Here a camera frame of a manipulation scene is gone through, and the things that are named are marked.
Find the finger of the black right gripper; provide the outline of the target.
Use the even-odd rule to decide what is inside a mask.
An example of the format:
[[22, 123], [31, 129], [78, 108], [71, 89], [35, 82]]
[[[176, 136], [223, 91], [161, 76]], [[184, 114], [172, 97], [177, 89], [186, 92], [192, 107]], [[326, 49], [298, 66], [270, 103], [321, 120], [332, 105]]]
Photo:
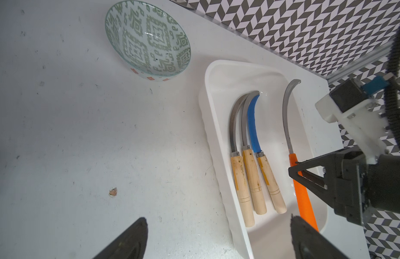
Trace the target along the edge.
[[290, 167], [289, 172], [299, 172], [304, 169], [310, 169], [317, 166], [325, 167], [327, 172], [340, 172], [341, 163], [339, 162], [339, 157], [337, 152], [330, 152], [315, 158], [298, 162], [298, 158], [295, 153], [289, 155]]
[[332, 168], [326, 168], [324, 177], [312, 173], [307, 169], [297, 170], [289, 168], [289, 176], [302, 184], [329, 207], [334, 207], [333, 179], [336, 177], [336, 171]]

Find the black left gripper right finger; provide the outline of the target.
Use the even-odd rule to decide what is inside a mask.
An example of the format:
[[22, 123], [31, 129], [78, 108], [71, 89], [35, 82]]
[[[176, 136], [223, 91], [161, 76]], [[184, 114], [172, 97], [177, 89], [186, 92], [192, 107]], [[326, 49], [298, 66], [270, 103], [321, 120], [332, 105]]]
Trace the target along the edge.
[[300, 216], [291, 217], [290, 229], [296, 259], [347, 259]]

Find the white plastic storage box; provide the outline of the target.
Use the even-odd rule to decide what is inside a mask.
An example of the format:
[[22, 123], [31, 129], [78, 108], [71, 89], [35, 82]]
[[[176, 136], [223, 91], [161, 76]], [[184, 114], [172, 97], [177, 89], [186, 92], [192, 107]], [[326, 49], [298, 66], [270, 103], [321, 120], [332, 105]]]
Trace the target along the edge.
[[[325, 79], [284, 61], [258, 65], [217, 60], [208, 66], [205, 85], [199, 93], [207, 141], [233, 243], [245, 259], [295, 257], [290, 218], [298, 213], [298, 205], [293, 181], [287, 172], [288, 148], [281, 115], [285, 89], [294, 79], [301, 83], [293, 90], [289, 101], [290, 137], [298, 158], [307, 160], [331, 151], [340, 142], [334, 125], [327, 124], [315, 108], [315, 103], [329, 91]], [[229, 116], [235, 101], [254, 90], [260, 92], [256, 105], [259, 142], [274, 171], [288, 211], [278, 214], [271, 200], [267, 200], [267, 213], [256, 215], [255, 225], [247, 228], [230, 163]]]

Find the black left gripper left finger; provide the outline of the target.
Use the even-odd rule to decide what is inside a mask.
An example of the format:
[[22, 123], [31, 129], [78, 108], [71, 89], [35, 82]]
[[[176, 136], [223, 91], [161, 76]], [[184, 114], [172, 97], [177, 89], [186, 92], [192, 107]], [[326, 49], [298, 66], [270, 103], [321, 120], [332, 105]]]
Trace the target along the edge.
[[94, 259], [143, 259], [147, 241], [147, 220], [139, 218]]

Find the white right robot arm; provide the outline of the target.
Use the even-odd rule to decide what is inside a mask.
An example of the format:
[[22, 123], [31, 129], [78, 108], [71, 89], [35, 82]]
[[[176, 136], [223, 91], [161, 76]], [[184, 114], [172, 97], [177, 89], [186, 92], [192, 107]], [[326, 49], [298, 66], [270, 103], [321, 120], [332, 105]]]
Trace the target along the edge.
[[384, 74], [367, 83], [349, 78], [316, 103], [321, 118], [342, 125], [355, 144], [303, 162], [289, 155], [289, 176], [308, 223], [307, 191], [360, 226], [377, 210], [400, 214], [399, 67], [400, 26]]

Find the aluminium right corner post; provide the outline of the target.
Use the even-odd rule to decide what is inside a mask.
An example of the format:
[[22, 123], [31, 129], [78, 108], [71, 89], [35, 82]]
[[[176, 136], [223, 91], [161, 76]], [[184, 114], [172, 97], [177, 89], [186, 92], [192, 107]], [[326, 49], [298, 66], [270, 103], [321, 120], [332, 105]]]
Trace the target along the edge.
[[371, 51], [370, 53], [360, 57], [359, 59], [343, 66], [342, 68], [338, 69], [337, 71], [329, 74], [326, 76], [326, 80], [328, 84], [334, 83], [343, 77], [353, 73], [354, 71], [359, 70], [360, 68], [365, 67], [368, 64], [379, 60], [380, 58], [387, 56], [392, 48], [392, 44], [394, 41], [389, 41], [382, 46], [378, 47], [377, 49]]

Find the blue blade wooden handle sickle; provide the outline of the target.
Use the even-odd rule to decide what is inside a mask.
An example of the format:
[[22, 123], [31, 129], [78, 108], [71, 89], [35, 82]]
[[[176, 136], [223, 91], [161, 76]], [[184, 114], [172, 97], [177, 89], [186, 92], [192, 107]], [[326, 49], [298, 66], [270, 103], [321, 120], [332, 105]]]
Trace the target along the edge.
[[256, 154], [258, 164], [263, 174], [269, 195], [271, 197], [274, 209], [278, 214], [284, 214], [287, 211], [286, 204], [279, 189], [279, 185], [276, 182], [275, 176], [272, 172], [270, 163], [260, 147], [257, 136], [255, 106], [259, 96], [260, 96], [259, 91], [253, 91], [249, 94], [247, 98], [250, 101], [247, 108], [247, 123], [248, 123], [249, 137], [253, 151]]

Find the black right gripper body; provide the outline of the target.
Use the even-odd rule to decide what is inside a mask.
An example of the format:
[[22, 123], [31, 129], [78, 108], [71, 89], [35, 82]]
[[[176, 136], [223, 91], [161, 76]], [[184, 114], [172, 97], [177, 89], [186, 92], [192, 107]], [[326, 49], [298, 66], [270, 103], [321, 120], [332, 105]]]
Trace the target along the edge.
[[359, 148], [341, 149], [326, 155], [326, 184], [330, 207], [350, 223], [362, 225], [365, 191], [363, 175], [367, 164]]

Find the orange handle small sickle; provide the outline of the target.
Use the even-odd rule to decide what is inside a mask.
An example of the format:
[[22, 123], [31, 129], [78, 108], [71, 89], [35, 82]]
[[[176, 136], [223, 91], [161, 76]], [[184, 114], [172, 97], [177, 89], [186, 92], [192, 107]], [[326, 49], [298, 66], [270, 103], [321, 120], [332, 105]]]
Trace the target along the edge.
[[[301, 81], [299, 79], [293, 79], [292, 81], [290, 81], [285, 89], [284, 97], [282, 100], [282, 122], [283, 122], [283, 128], [284, 128], [284, 133], [285, 133], [285, 137], [286, 137], [287, 147], [288, 147], [288, 151], [289, 151], [289, 162], [290, 162], [291, 167], [295, 166], [296, 163], [298, 162], [298, 160], [297, 160], [296, 154], [293, 151], [293, 146], [292, 146], [292, 142], [291, 142], [290, 134], [289, 134], [288, 103], [289, 103], [289, 98], [291, 96], [293, 89], [300, 83], [301, 83]], [[298, 183], [295, 180], [293, 180], [293, 183], [294, 183], [294, 189], [295, 189], [296, 200], [298, 203], [300, 216], [310, 226], [312, 226], [316, 231], [318, 231], [315, 214], [313, 212], [312, 204], [309, 199], [309, 195], [308, 195], [306, 187], [303, 186], [302, 184]]]

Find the green patterned ceramic bowl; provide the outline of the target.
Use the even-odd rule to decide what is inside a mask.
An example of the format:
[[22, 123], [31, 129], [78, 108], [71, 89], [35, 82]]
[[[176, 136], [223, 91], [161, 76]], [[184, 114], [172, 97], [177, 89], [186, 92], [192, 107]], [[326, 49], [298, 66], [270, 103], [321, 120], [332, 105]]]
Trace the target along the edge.
[[142, 1], [114, 4], [105, 17], [107, 38], [136, 75], [166, 82], [190, 63], [191, 46], [182, 27], [162, 9]]

